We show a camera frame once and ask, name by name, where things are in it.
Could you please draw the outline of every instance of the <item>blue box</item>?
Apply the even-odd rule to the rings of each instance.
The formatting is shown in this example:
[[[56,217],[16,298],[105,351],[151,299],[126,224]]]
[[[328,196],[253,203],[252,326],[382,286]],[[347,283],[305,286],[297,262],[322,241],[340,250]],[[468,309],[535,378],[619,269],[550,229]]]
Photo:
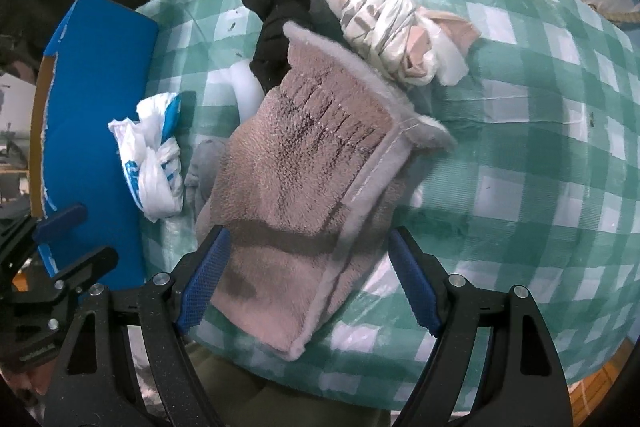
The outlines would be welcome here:
[[[137,120],[158,25],[109,0],[76,0],[47,45],[36,84],[30,141],[31,214],[75,203],[88,213],[40,254],[54,275],[89,251],[113,247],[112,289],[145,281],[140,213],[124,179],[111,120]]]

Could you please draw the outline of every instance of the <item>brown towel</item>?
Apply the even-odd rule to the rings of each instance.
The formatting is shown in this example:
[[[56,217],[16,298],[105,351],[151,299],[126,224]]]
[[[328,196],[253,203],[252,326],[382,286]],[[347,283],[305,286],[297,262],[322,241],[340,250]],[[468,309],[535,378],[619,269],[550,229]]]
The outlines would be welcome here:
[[[291,70],[229,139],[196,236],[229,228],[211,302],[295,360],[382,256],[411,153],[453,140],[357,55],[284,33]]]

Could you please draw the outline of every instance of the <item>wrapped package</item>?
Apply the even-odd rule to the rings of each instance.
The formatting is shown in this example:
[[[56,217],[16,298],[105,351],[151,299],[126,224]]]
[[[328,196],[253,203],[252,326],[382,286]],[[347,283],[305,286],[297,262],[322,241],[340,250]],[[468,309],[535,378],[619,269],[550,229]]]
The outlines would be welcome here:
[[[468,73],[465,55],[480,33],[453,13],[414,0],[327,0],[346,41],[386,78],[457,84]]]

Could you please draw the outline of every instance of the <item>green plaid strip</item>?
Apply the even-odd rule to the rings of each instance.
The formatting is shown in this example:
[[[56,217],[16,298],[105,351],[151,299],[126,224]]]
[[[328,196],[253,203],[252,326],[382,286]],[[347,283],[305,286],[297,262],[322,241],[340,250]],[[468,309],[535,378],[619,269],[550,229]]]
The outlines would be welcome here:
[[[482,38],[457,86],[409,92],[458,147],[418,159],[422,180],[394,224],[477,286],[528,287],[567,380],[576,381],[613,354],[640,312],[639,56],[622,31],[578,0],[423,2],[468,18]],[[154,0],[140,11],[161,26],[146,94],[182,93],[177,138],[186,169],[200,140],[238,126],[235,93],[221,78],[252,57],[260,21],[240,0]],[[149,274],[172,269],[195,247],[193,216],[143,220],[142,233]],[[213,307],[191,334],[270,380],[396,410],[434,344],[386,257],[295,362]],[[486,343],[479,333],[459,410],[473,402]]]

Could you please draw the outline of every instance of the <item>cardboard edge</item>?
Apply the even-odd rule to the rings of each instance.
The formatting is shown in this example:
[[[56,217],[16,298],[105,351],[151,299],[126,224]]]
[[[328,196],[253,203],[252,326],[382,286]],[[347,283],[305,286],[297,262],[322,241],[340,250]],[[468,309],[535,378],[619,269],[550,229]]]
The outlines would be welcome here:
[[[31,113],[31,135],[29,140],[29,200],[31,216],[44,217],[44,186],[42,183],[42,146],[46,128],[47,102],[56,69],[56,56],[42,57],[36,81],[36,93]]]

